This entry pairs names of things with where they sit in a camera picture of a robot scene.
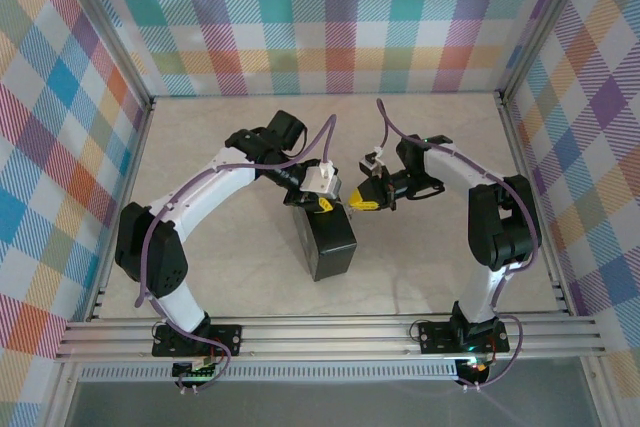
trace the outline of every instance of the purple cable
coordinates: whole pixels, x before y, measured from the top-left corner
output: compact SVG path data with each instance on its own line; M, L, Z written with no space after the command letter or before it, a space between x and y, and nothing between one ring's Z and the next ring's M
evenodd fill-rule
M318 143L320 142L320 139L322 138L322 136L324 135L326 130L329 129L329 133L327 134L327 140L325 141L325 144L324 144L324 151L323 151L323 156L322 156L322 161L323 162L327 162L328 158L329 158L329 145L331 143L331 138L333 137L333 131L335 129L337 120L338 120L338 117L336 116L336 114L330 115L329 118L327 119L327 121L325 122L324 126L322 127L322 129L320 129L320 131L315 136L315 138L311 141L309 146L306 147L298 155L296 155L292 159L288 160L287 162L284 162L282 164L276 164L276 165L270 165L270 164L225 164L225 165L218 166L216 169L210 168L210 169L203 170L202 172L200 172L199 174L194 176L192 179L190 179L188 182L186 182L174 195L171 196L171 198L167 201L167 203L162 206L162 208L160 209L160 212L158 212L158 215L156 215L153 218L153 220L151 221L151 224L149 225L149 228L147 229L147 232L145 233L144 239L142 241L142 253L141 253L141 256L140 256L140 292L138 294L138 298L136 299L136 301L134 303L135 307L139 308L142 305L142 303L144 302L144 299L145 299L145 297L147 295L147 267L148 267L148 262L149 262L149 245L151 243L151 237L153 236L153 232L155 231L156 227L158 227L158 224L160 223L160 221L162 220L164 215L170 210L169 207L168 207L169 204L175 204L195 184L200 182L202 179L208 177L209 175L215 174L215 173L220 172L222 170L230 170L230 169L236 169L236 168L237 169L251 168L251 169L259 169L259 170L278 170L278 169L286 169L287 167L291 167L292 165L298 163L300 160L302 160L304 157L306 157L309 154L309 152L311 152L311 150L313 150L313 148L316 145L318 145ZM193 335L193 334L183 330L178 325L176 325L175 323L173 323L171 320L168 319L168 316L167 316L166 312L164 311L164 309L162 308L162 306L160 305L160 303L157 300L155 300L153 298L151 298L149 300L151 302L151 305L155 309L155 311L158 313L158 315L160 315L161 317L167 318L167 325L169 327L171 327L172 329L174 329L175 331L177 331L178 333L182 334L183 336L185 336L185 337L187 337L189 339L192 339L192 340L195 340L195 341L198 341L198 342L204 342L204 343L210 344L210 345L212 345L214 347L218 347L218 348L220 348L220 349L222 349L224 351L225 356L226 356L225 365L220 370L220 372L218 372L218 374L216 374L211 380L207 381L205 384L200 386L200 388L199 388L200 391L205 390L210 385L212 385L218 378L220 378L220 376L223 375L224 372L229 367L229 364L231 363L231 352L229 351L228 347L226 345L224 345L224 344L221 344L220 342L216 342L214 340L205 339L204 337L199 337L197 335ZM178 379L178 385L181 388L184 387L182 385L182 378Z
M442 145L433 144L431 142L425 142L423 140L414 139L413 137L409 137L408 135L405 135L389 119L389 116L387 115L387 111L384 108L384 103L382 102L382 99L377 99L376 103L378 105L378 110L380 111L380 115L382 115L382 118L384 119L384 122L385 122L385 139L384 139L385 142L386 142L386 138L387 138L387 126L388 126L388 127L391 128L391 130L393 130L396 134L398 134L400 137L402 137L405 140L413 142L414 144L417 144L417 145L419 145L421 147L425 147L426 146L426 147L430 147L430 148L433 148L435 150L439 150L441 152L446 152L446 153L448 153L450 155L453 155L455 158L461 160L462 162L464 162L465 164L470 166L472 169L474 169L480 175L483 175L483 176L487 177L489 180L492 180L496 184L500 185L503 189L505 189L509 193L509 195L511 195L513 200L515 200L515 202L518 204L518 207L520 208L520 211L524 215L525 221L527 222L527 227L529 228L529 235L531 236L531 239L533 240L533 251L531 253L531 257L529 259L529 262L526 265L524 265L522 267L519 267L517 269L513 269L511 271L507 270L505 272L505 276L502 277L502 279L500 280L500 283L496 287L496 291L494 292L494 295L493 295L493 297L491 299L491 308L495 309L496 304L498 302L498 297L500 296L500 293L502 292L502 290L503 290L503 288L504 288L504 286L506 284L506 275L509 274L509 273L523 272L523 271L529 269L538 258L538 234L536 233L536 229L535 229L535 226L534 226L534 223L533 223L533 217L531 217L531 213L527 209L526 205L524 204L524 202L522 201L520 196L516 193L516 191L513 190L513 188L509 184L507 184L504 180L496 177L495 175L493 175L490 172L487 172L480 165L476 164L473 160L469 159L468 157L466 157L465 155L461 154L460 152L457 152L457 151L452 150L452 149L448 149L447 147L443 147ZM500 372L500 374L498 374L493 379L491 379L491 380L485 382L484 384L482 384L483 386L494 384L495 382L497 382L498 380L503 378L506 375L506 373L511 369L511 367L513 366L513 363L516 361L516 359L520 355L520 352L522 351L522 343L524 341L524 329L522 327L522 322L520 322L520 320L516 316L510 315L510 314L501 314L501 315L499 315L499 317L511 319L516 323L516 325L518 326L518 345L516 346L516 350L513 353L513 357L511 357L511 359L509 360L509 363L504 368L504 370L502 372ZM467 385L473 385L470 382L465 382L464 380L463 380L463 383L466 383Z

